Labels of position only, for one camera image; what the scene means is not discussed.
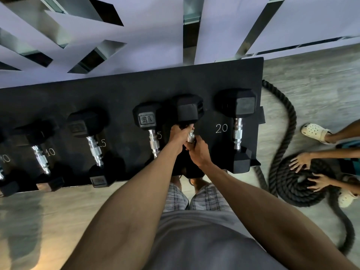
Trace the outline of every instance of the coiled rope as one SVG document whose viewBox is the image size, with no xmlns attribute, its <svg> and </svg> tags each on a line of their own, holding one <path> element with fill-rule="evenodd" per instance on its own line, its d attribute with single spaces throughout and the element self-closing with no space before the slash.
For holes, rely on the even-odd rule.
<svg viewBox="0 0 360 270">
<path fill-rule="evenodd" d="M 321 159 L 313 159 L 311 161 L 310 170 L 302 169 L 299 173 L 295 173 L 295 171 L 291 171 L 289 169 L 290 160 L 294 158 L 296 154 L 288 156 L 284 159 L 283 156 L 295 133 L 297 119 L 296 112 L 289 99 L 274 85 L 263 80 L 262 86 L 266 90 L 270 91 L 282 104 L 284 104 L 288 114 L 289 123 L 285 136 L 281 141 L 274 158 L 272 159 L 268 174 L 268 185 L 260 166 L 254 167 L 256 176 L 258 177 L 260 183 L 260 187 L 276 197 L 279 195 L 285 202 L 297 207 L 313 206 L 323 200 L 326 196 L 326 193 L 328 193 L 329 205 L 336 216 L 338 216 L 339 219 L 343 222 L 346 230 L 345 240 L 341 245 L 338 246 L 338 249 L 343 254 L 348 254 L 354 244 L 355 231 L 353 224 L 339 207 L 338 197 L 340 188 L 328 186 L 318 192 L 313 192 L 311 189 L 307 188 L 308 186 L 314 184 L 313 182 L 306 179 L 308 177 L 316 178 L 313 176 L 313 172 L 322 173 L 331 178 L 335 178 L 333 170 L 325 161 Z M 305 180 L 298 182 L 300 177 L 303 177 Z"/>
</svg>

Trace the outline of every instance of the forearm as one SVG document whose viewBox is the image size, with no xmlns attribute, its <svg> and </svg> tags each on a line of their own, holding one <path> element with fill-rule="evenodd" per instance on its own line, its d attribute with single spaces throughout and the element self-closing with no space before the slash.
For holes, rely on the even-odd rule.
<svg viewBox="0 0 360 270">
<path fill-rule="evenodd" d="M 338 186 L 340 188 L 347 189 L 351 191 L 353 194 L 360 195 L 360 185 L 351 184 L 348 182 L 343 182 L 335 179 L 331 179 L 330 185 Z"/>
<path fill-rule="evenodd" d="M 241 182 L 214 164 L 201 167 L 236 216 L 289 269 L 356 269 L 305 215 L 268 192 Z"/>
<path fill-rule="evenodd" d="M 314 158 L 360 158 L 360 148 L 334 149 L 309 152 Z"/>
<path fill-rule="evenodd" d="M 143 267 L 164 210 L 175 151 L 171 143 L 166 145 L 152 163 L 111 195 L 63 270 Z"/>
</svg>

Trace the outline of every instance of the plaid shorts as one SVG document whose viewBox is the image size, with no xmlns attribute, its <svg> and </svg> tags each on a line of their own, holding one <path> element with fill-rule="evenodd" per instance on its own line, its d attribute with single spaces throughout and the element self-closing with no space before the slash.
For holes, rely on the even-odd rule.
<svg viewBox="0 0 360 270">
<path fill-rule="evenodd" d="M 177 210 L 210 210 L 233 212 L 225 198 L 212 183 L 203 186 L 191 199 L 190 203 L 189 199 L 187 199 L 182 191 L 176 185 L 170 183 L 163 212 L 165 213 Z"/>
</svg>

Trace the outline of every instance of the hand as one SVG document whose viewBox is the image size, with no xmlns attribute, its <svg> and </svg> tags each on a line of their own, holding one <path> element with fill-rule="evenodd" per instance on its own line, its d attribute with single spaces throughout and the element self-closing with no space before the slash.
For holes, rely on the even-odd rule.
<svg viewBox="0 0 360 270">
<path fill-rule="evenodd" d="M 196 145 L 185 142 L 185 147 L 189 151 L 190 158 L 199 168 L 212 163 L 209 148 L 201 136 L 196 135 Z"/>
<path fill-rule="evenodd" d="M 331 179 L 330 177 L 323 175 L 323 174 L 316 174 L 313 173 L 313 175 L 318 176 L 318 179 L 312 179 L 312 178 L 308 178 L 309 181 L 313 181 L 316 182 L 315 186 L 308 186 L 308 189 L 313 189 L 314 192 L 318 192 L 320 190 L 322 190 L 324 187 L 331 185 L 331 182 L 333 179 Z"/>
<path fill-rule="evenodd" d="M 311 165 L 311 155 L 310 153 L 300 153 L 297 157 L 291 159 L 291 163 L 289 164 L 289 167 L 291 167 L 291 170 L 296 169 L 296 173 L 298 173 L 301 168 L 304 168 L 305 170 L 310 169 Z"/>
<path fill-rule="evenodd" d="M 189 132 L 194 129 L 193 126 L 194 124 L 190 124 L 187 128 L 183 130 L 180 129 L 179 125 L 174 125 L 173 127 L 171 127 L 169 143 L 171 142 L 175 144 L 175 146 L 177 147 L 177 154 L 180 154 L 182 152 L 182 145 L 185 145 L 188 139 Z"/>
</svg>

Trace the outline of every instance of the dumbbell rack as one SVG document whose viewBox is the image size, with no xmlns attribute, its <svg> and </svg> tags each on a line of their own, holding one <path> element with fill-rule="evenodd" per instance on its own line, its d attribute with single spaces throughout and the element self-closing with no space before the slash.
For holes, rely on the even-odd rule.
<svg viewBox="0 0 360 270">
<path fill-rule="evenodd" d="M 66 119 L 70 113 L 95 108 L 104 110 L 108 117 L 105 129 L 97 135 L 101 150 L 115 159 L 119 181 L 128 180 L 152 158 L 148 136 L 134 124 L 133 108 L 142 102 L 166 102 L 175 95 L 195 94 L 204 99 L 205 107 L 205 115 L 195 124 L 195 134 L 209 144 L 216 163 L 221 159 L 219 148 L 231 143 L 233 120 L 215 110 L 214 95 L 241 87 L 257 95 L 254 115 L 243 119 L 242 145 L 252 151 L 251 165 L 259 165 L 257 133 L 259 124 L 265 122 L 260 107 L 262 76 L 263 58 L 251 58 L 1 89 L 0 129 L 5 141 L 0 144 L 0 161 L 7 173 L 19 169 L 28 174 L 19 179 L 20 191 L 36 190 L 32 180 L 41 170 L 33 152 L 13 146 L 7 137 L 15 127 L 46 120 L 54 126 L 54 135 L 42 145 L 50 166 L 57 163 L 57 168 L 70 174 L 65 186 L 91 184 L 88 170 L 94 160 L 87 140 L 74 138 Z M 156 132 L 162 148 L 169 140 L 170 125 Z"/>
</svg>

